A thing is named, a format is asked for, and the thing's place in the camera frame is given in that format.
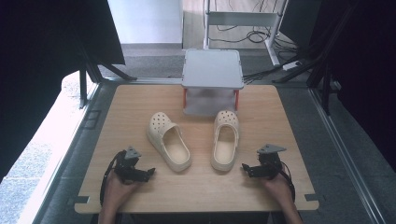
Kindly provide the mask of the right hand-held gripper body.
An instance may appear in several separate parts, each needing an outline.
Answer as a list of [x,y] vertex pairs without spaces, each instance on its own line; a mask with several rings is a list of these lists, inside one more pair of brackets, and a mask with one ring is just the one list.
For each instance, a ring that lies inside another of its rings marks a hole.
[[257,170],[257,177],[274,178],[281,170],[282,164],[278,153],[286,151],[284,147],[266,144],[258,149],[260,166]]

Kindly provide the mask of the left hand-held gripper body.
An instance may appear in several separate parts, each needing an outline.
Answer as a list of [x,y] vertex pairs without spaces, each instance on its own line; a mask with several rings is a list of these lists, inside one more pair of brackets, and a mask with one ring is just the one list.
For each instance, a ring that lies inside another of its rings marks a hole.
[[135,168],[141,154],[133,147],[128,147],[116,155],[116,166],[114,172],[120,177],[123,183],[135,182],[141,175],[149,175],[147,171]]

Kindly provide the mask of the cream clog shoe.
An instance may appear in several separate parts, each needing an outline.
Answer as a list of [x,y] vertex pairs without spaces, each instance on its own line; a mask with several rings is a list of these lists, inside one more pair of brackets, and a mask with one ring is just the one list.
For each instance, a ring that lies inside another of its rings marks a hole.
[[157,112],[150,118],[147,137],[172,171],[182,172],[191,166],[181,129],[165,113]]
[[214,120],[214,144],[211,165],[228,172],[233,168],[239,143],[239,120],[233,111],[220,111]]

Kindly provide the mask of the person's left hand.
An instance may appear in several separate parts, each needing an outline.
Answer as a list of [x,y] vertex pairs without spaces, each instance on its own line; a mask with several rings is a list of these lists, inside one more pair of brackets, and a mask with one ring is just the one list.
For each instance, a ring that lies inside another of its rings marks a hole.
[[106,181],[103,207],[118,209],[140,186],[140,182],[124,184],[119,176],[111,171]]

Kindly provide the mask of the person's right hand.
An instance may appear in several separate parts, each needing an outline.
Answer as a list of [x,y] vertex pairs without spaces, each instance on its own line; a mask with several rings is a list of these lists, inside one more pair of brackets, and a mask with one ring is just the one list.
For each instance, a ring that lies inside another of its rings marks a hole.
[[291,190],[285,177],[278,174],[272,179],[261,178],[263,187],[269,195],[282,207],[293,205]]

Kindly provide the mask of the black metal stand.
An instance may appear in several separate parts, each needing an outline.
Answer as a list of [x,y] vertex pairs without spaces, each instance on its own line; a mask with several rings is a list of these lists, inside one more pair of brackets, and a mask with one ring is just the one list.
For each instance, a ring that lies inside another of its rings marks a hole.
[[308,63],[301,65],[285,77],[273,80],[273,83],[286,83],[302,73],[312,70],[306,81],[306,86],[308,88],[316,88],[319,83],[322,83],[321,106],[327,114],[329,114],[329,95],[331,93],[332,79],[329,64],[330,56],[360,0],[340,1],[341,4],[338,4],[340,9],[333,15],[332,21],[323,31],[318,41],[306,51],[306,55],[309,58]]
[[87,77],[90,77],[94,83],[101,83],[104,79],[100,70],[99,65],[102,65],[107,70],[111,71],[118,77],[121,77],[127,81],[135,81],[136,77],[131,77],[122,72],[116,66],[105,63],[100,60],[97,56],[91,55],[83,46],[79,46],[79,52],[82,58],[82,63],[79,68],[79,86],[80,86],[80,97],[79,97],[79,108],[83,108],[88,104],[88,92],[87,92]]

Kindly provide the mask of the white power strip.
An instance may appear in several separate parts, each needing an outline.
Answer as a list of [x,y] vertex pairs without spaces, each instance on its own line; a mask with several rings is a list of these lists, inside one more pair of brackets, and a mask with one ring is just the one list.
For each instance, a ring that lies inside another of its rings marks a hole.
[[291,63],[286,63],[282,66],[284,71],[289,71],[292,70],[294,68],[297,68],[298,66],[302,65],[302,63],[300,61],[294,61]]

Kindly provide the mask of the black curtain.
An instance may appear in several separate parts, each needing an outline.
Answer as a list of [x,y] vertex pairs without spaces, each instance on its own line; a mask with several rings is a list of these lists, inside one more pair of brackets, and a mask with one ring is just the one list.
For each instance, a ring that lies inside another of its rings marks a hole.
[[338,99],[396,172],[396,0],[289,0],[280,31],[319,60],[307,85],[329,70]]
[[84,65],[123,64],[108,0],[0,0],[0,182]]

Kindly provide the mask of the aluminium frame rail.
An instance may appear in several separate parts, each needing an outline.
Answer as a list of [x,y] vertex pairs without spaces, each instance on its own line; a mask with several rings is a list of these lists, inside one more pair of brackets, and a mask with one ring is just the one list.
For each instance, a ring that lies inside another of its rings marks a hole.
[[314,89],[308,89],[308,92],[372,224],[388,224],[384,219],[374,195],[369,190],[360,170],[353,161],[331,116],[328,115],[322,107],[319,93]]
[[88,102],[80,104],[75,82],[65,82],[53,108],[35,135],[35,154],[43,166],[42,176],[26,205],[27,224],[68,223],[78,215],[74,210],[96,134],[89,121],[92,101],[99,84],[88,88]]

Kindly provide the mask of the white metal stand frame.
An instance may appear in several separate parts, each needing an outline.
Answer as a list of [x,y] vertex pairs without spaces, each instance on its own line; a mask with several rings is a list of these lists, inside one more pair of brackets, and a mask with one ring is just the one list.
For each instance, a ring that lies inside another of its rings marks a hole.
[[210,9],[210,0],[204,0],[205,35],[203,48],[209,48],[209,27],[211,25],[269,27],[270,36],[264,41],[265,47],[273,66],[280,66],[273,44],[276,39],[276,34],[280,28],[280,23],[283,19],[287,2],[288,0],[283,1],[278,12],[225,12],[212,11]]

